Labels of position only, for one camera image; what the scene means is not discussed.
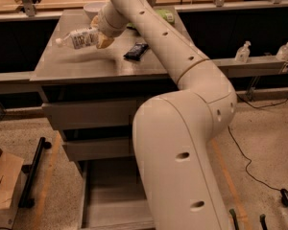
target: concrete floor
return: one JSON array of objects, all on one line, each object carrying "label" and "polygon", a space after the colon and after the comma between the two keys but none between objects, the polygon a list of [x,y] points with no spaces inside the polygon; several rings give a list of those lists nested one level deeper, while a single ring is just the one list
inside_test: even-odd
[{"label": "concrete floor", "polygon": [[[256,93],[254,105],[273,104],[287,92]],[[243,152],[252,160],[249,171],[276,188],[288,189],[288,102],[264,109],[239,103],[230,125]],[[39,108],[9,110],[0,121],[0,147],[33,160],[39,137],[53,143],[45,150],[36,175],[32,197],[36,205],[19,209],[13,229],[78,229],[82,178],[69,162],[60,137],[53,131]],[[259,216],[266,215],[269,230],[288,229],[288,209],[281,204],[280,192],[254,181],[246,172],[248,160],[242,155],[228,130],[208,144],[212,168],[228,209],[235,209],[240,229],[262,229]]]}]

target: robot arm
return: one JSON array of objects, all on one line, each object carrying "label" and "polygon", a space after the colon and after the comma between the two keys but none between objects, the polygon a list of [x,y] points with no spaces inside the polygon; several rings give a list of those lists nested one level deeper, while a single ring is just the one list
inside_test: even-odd
[{"label": "robot arm", "polygon": [[233,118],[235,91],[213,61],[146,0],[110,0],[99,12],[106,36],[119,36],[128,22],[180,90],[148,100],[133,121],[135,156],[156,229],[229,230],[206,143]]}]

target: table drawer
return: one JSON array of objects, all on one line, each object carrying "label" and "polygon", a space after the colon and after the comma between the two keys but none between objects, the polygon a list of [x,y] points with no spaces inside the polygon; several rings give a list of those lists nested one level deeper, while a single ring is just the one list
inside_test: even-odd
[{"label": "table drawer", "polygon": [[122,127],[132,123],[137,100],[44,103],[42,109],[54,130]]},{"label": "table drawer", "polygon": [[128,137],[64,142],[62,146],[70,161],[134,156]]}]

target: white spray bottle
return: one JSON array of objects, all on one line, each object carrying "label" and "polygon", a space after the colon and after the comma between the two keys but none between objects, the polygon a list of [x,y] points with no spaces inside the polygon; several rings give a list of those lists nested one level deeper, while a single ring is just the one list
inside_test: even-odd
[{"label": "white spray bottle", "polygon": [[251,43],[249,41],[246,41],[245,44],[238,49],[234,60],[246,63],[250,55],[249,46],[251,46]]},{"label": "white spray bottle", "polygon": [[276,58],[284,61],[288,60],[288,42],[279,48]]}]

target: bottle label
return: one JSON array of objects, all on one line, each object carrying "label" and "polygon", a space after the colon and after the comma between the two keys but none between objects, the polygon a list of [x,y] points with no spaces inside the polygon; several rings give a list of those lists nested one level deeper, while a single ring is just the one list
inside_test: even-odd
[{"label": "bottle label", "polygon": [[165,13],[165,16],[166,16],[166,21],[167,22],[174,23],[175,20],[174,20],[174,16],[173,16],[172,13],[167,12],[167,13]]},{"label": "bottle label", "polygon": [[85,28],[70,33],[75,49],[96,45],[98,43],[98,30],[96,28]]}]

